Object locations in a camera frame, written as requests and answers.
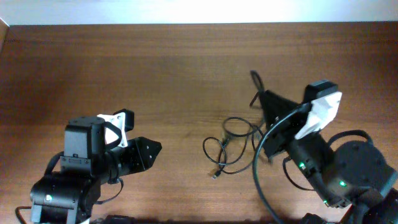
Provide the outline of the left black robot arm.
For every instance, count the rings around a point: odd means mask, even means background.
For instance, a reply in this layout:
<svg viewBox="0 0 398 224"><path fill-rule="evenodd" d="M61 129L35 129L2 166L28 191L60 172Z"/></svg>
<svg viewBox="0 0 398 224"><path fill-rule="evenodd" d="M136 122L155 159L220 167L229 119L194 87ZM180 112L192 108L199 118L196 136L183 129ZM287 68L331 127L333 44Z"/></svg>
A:
<svg viewBox="0 0 398 224"><path fill-rule="evenodd" d="M89 223L103 184L150 169L162 145L145 137L127 140L133 122L125 112L71 119L64 150L54 155L30 191L34 223Z"/></svg>

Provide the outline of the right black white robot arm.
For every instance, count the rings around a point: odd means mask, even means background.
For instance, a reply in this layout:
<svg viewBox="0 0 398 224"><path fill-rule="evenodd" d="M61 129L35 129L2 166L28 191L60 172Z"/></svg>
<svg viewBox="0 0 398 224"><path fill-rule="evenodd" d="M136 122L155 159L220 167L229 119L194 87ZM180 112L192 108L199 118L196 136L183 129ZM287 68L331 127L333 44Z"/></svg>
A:
<svg viewBox="0 0 398 224"><path fill-rule="evenodd" d="M257 93L267 123L259 143L272 159L288 154L327 207L349 206L342 223L397 223L397 171L387 164L363 130L320 131L336 116L342 93L335 87L307 87L296 103L269 90Z"/></svg>

